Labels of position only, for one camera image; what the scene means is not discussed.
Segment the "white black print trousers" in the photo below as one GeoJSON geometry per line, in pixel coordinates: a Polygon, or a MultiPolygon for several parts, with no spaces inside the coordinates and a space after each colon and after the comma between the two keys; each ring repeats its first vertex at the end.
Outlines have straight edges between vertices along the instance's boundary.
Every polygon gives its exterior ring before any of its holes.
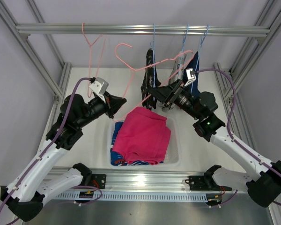
{"type": "Polygon", "coordinates": [[[182,80],[183,79],[183,68],[184,68],[184,63],[186,59],[187,54],[181,54],[179,55],[175,62],[174,62],[174,67],[170,75],[170,79],[168,81],[168,85],[174,83],[177,79],[182,80]]]}

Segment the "aluminium frame struts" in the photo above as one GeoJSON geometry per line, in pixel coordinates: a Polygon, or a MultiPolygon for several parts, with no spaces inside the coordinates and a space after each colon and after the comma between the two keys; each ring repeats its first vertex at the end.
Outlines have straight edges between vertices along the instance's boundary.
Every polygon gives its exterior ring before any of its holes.
{"type": "MultiPolygon", "coordinates": [[[[34,16],[37,22],[44,23],[44,18],[42,17],[40,10],[38,9],[34,0],[26,0],[25,1],[31,11],[32,15],[34,16]]],[[[3,0],[0,0],[0,18],[2,21],[7,25],[8,29],[10,30],[13,37],[16,39],[17,43],[20,47],[24,50],[26,55],[28,56],[29,60],[32,62],[34,67],[37,69],[39,74],[42,76],[46,84],[49,86],[55,103],[59,103],[62,101],[64,97],[64,88],[58,86],[55,80],[50,76],[48,70],[46,69],[45,64],[42,62],[41,58],[37,54],[36,50],[34,49],[33,45],[29,41],[30,34],[24,33],[21,34],[19,30],[16,28],[18,22],[12,15],[11,11],[8,9],[7,5],[3,0]]],[[[66,64],[62,56],[54,42],[52,36],[50,34],[44,34],[44,38],[50,47],[54,57],[56,58],[57,62],[61,66],[62,69],[66,68],[66,64]]]]}
{"type": "Polygon", "coordinates": [[[215,73],[231,128],[262,155],[281,160],[281,0],[268,0],[257,25],[270,29],[266,37],[248,38],[229,70],[228,81],[215,73]]]}

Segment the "aluminium hanging rail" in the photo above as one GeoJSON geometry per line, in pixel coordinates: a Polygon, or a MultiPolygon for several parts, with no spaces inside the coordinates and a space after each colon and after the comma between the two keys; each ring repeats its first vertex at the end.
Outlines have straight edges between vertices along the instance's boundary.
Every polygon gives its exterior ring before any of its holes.
{"type": "Polygon", "coordinates": [[[265,26],[191,26],[191,25],[128,25],[90,23],[19,23],[15,28],[22,34],[106,34],[106,35],[165,35],[227,36],[263,38],[270,29],[265,26]]]}

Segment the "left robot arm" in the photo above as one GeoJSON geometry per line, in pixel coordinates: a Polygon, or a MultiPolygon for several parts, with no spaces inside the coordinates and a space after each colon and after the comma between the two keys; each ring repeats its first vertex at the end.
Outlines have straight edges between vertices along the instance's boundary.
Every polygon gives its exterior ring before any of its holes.
{"type": "Polygon", "coordinates": [[[125,103],[125,98],[108,92],[102,98],[95,95],[87,103],[79,94],[66,97],[60,107],[58,120],[47,133],[42,149],[14,182],[0,188],[2,204],[18,219],[28,222],[62,192],[77,186],[90,186],[92,171],[83,163],[74,164],[65,174],[48,183],[43,180],[83,136],[83,127],[104,114],[112,119],[125,103]]]}

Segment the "left aluminium frame struts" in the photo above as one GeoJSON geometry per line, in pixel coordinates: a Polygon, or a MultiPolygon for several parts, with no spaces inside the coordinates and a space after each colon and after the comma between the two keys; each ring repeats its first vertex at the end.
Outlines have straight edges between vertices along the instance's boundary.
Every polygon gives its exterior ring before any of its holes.
{"type": "MultiPolygon", "coordinates": [[[[34,0],[26,0],[25,1],[31,11],[32,15],[34,16],[37,22],[44,23],[44,18],[42,17],[40,10],[38,9],[34,0]]],[[[29,60],[32,62],[34,67],[37,69],[39,74],[42,76],[46,84],[49,86],[55,103],[59,103],[62,101],[64,97],[64,88],[58,86],[55,80],[50,76],[48,70],[46,69],[45,64],[42,62],[41,58],[37,54],[36,50],[34,49],[33,45],[29,41],[30,34],[24,33],[21,34],[19,30],[16,28],[18,22],[12,15],[11,11],[8,9],[7,5],[3,0],[0,0],[0,18],[2,21],[7,25],[8,29],[10,30],[13,37],[16,39],[17,43],[20,47],[24,50],[26,55],[28,56],[29,60]]],[[[61,66],[62,69],[66,68],[66,64],[62,56],[54,42],[52,36],[50,34],[44,34],[44,38],[50,47],[54,57],[56,58],[57,62],[61,66]]]]}

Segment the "white plastic basket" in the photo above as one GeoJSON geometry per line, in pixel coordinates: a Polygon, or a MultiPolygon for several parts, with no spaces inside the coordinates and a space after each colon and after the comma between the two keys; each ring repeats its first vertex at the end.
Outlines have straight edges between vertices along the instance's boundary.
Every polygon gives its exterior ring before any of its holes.
{"type": "Polygon", "coordinates": [[[181,162],[181,145],[174,118],[153,125],[110,122],[107,162],[113,169],[170,168],[181,162]]]}

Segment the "black white patterned trousers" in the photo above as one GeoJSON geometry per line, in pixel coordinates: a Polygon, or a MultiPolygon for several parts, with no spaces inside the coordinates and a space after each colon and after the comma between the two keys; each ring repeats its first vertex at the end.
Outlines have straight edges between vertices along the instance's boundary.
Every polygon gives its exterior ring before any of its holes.
{"type": "MultiPolygon", "coordinates": [[[[154,54],[153,50],[151,48],[148,49],[146,53],[146,66],[149,66],[151,64],[154,64],[154,54]]],[[[141,94],[142,94],[142,100],[144,100],[147,96],[149,96],[148,89],[151,87],[159,87],[161,85],[161,82],[158,80],[157,76],[157,70],[155,66],[151,66],[145,69],[145,74],[143,78],[142,85],[140,87],[141,94]]],[[[147,98],[143,103],[142,106],[152,110],[153,108],[156,108],[157,100],[150,96],[147,98]]]]}

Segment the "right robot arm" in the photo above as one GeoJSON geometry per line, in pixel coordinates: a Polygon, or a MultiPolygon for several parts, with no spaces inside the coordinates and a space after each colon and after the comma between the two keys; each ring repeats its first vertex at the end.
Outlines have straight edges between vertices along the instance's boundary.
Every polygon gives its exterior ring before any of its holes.
{"type": "Polygon", "coordinates": [[[245,170],[244,173],[215,165],[204,177],[208,189],[226,186],[246,192],[259,206],[268,207],[281,194],[281,161],[273,162],[260,155],[235,134],[227,123],[214,113],[218,108],[213,93],[202,92],[194,97],[188,93],[181,80],[148,92],[161,103],[177,105],[196,119],[193,127],[198,136],[219,147],[245,170]]]}

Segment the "pink trousers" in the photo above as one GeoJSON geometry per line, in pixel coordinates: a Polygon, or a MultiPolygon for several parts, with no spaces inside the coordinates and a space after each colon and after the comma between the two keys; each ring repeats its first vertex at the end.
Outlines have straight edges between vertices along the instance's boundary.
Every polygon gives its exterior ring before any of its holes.
{"type": "Polygon", "coordinates": [[[112,150],[127,163],[135,161],[157,165],[164,161],[171,130],[167,118],[144,107],[136,107],[126,116],[112,150]]]}

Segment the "right aluminium frame struts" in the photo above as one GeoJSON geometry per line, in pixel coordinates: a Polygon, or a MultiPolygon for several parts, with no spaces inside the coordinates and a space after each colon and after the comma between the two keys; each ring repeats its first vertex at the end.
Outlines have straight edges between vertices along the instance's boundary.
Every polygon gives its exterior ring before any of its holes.
{"type": "Polygon", "coordinates": [[[229,70],[228,81],[215,73],[231,128],[262,155],[281,160],[281,0],[268,0],[257,25],[270,29],[266,37],[248,38],[229,70]]]}

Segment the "blue hanger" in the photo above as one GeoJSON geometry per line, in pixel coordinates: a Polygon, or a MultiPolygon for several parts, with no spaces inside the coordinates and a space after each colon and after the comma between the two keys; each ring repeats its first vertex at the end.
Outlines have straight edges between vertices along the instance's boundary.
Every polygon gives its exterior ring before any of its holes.
{"type": "MultiPolygon", "coordinates": [[[[210,25],[208,24],[207,27],[206,27],[206,32],[200,38],[200,42],[199,42],[199,46],[198,46],[198,51],[197,51],[198,57],[197,57],[196,65],[195,65],[195,71],[198,71],[199,67],[200,67],[200,53],[201,53],[201,49],[202,49],[202,46],[204,44],[205,38],[206,38],[206,36],[208,34],[209,27],[210,27],[210,25]]],[[[195,73],[195,75],[196,75],[196,81],[192,84],[191,93],[194,96],[197,96],[199,94],[199,90],[198,90],[198,79],[199,79],[198,77],[199,77],[199,74],[195,73]]]]}
{"type": "Polygon", "coordinates": [[[153,24],[153,39],[150,44],[152,52],[153,52],[153,87],[157,87],[156,85],[156,67],[155,67],[155,24],[153,24]]]}
{"type": "Polygon", "coordinates": [[[186,42],[186,38],[188,35],[188,30],[189,30],[189,24],[187,24],[187,26],[186,26],[185,34],[184,34],[184,37],[182,40],[182,49],[181,49],[182,52],[184,52],[184,47],[185,47],[185,42],[186,42]]]}

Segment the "pink hanger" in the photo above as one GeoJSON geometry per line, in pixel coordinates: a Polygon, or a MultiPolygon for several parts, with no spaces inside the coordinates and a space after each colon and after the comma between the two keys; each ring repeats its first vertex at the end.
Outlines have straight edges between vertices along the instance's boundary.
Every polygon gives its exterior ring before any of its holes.
{"type": "MultiPolygon", "coordinates": [[[[181,56],[181,55],[183,55],[183,54],[191,53],[191,54],[192,54],[192,57],[186,62],[186,63],[188,63],[188,62],[190,62],[190,60],[192,60],[192,59],[194,58],[194,55],[195,55],[195,53],[194,53],[192,50],[186,50],[186,51],[184,51],[184,52],[181,52],[181,53],[177,54],[174,58],[166,58],[166,59],[163,59],[163,60],[161,60],[161,61],[158,61],[158,62],[155,62],[155,63],[153,63],[153,64],[150,64],[150,65],[148,65],[148,66],[142,67],[142,68],[133,68],[132,66],[130,66],[128,63],[126,63],[123,59],[121,59],[121,58],[118,56],[117,50],[118,50],[118,48],[119,48],[120,46],[127,46],[127,47],[129,47],[129,48],[132,48],[132,46],[129,45],[129,44],[126,44],[126,43],[120,43],[120,44],[116,45],[116,47],[115,47],[115,49],[114,49],[114,53],[115,53],[116,58],[119,59],[121,62],[123,62],[123,63],[131,70],[131,72],[132,72],[132,76],[131,76],[131,78],[130,78],[130,80],[129,80],[129,82],[128,82],[128,85],[127,85],[127,87],[126,87],[126,89],[125,89],[125,91],[124,91],[123,98],[126,96],[127,91],[128,91],[128,89],[129,89],[129,87],[131,86],[131,83],[132,83],[132,81],[133,81],[133,79],[134,79],[134,76],[135,76],[135,73],[136,73],[136,72],[139,72],[139,71],[142,71],[142,70],[146,70],[147,68],[154,67],[154,66],[156,66],[156,65],[158,65],[158,64],[161,64],[161,63],[164,63],[164,62],[167,62],[167,61],[175,61],[176,58],[178,58],[179,56],[181,56]]],[[[145,97],[145,98],[144,98],[141,102],[139,102],[133,109],[135,109],[135,108],[138,107],[138,106],[141,106],[143,102],[145,102],[148,98],[150,98],[150,96],[151,96],[151,95],[149,94],[147,97],[145,97]]],[[[112,119],[112,121],[113,121],[113,122],[119,122],[119,121],[125,119],[126,116],[128,115],[128,113],[126,113],[126,114],[125,114],[124,116],[122,116],[120,119],[112,119]]]]}
{"type": "Polygon", "coordinates": [[[87,38],[87,35],[85,33],[85,22],[83,22],[81,24],[81,31],[82,31],[82,34],[89,46],[89,68],[88,68],[88,78],[91,78],[91,68],[92,68],[92,47],[93,45],[96,44],[96,42],[100,39],[100,38],[103,38],[103,45],[102,45],[102,49],[101,49],[101,53],[100,53],[100,57],[99,57],[99,62],[98,62],[98,65],[97,65],[97,69],[96,69],[96,73],[95,73],[95,77],[98,76],[98,72],[99,72],[99,69],[100,69],[100,66],[101,66],[101,63],[102,63],[102,57],[103,57],[103,53],[104,53],[104,50],[105,50],[105,44],[106,44],[106,36],[105,35],[98,35],[97,38],[93,41],[93,42],[90,42],[89,39],[87,38]]]}

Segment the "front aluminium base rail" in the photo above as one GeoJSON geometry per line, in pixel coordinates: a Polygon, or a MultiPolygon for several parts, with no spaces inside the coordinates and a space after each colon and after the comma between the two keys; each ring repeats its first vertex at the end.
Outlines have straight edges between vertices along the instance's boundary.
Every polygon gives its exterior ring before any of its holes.
{"type": "Polygon", "coordinates": [[[119,192],[190,192],[185,179],[203,172],[137,171],[91,169],[95,174],[106,174],[105,190],[119,192]]]}

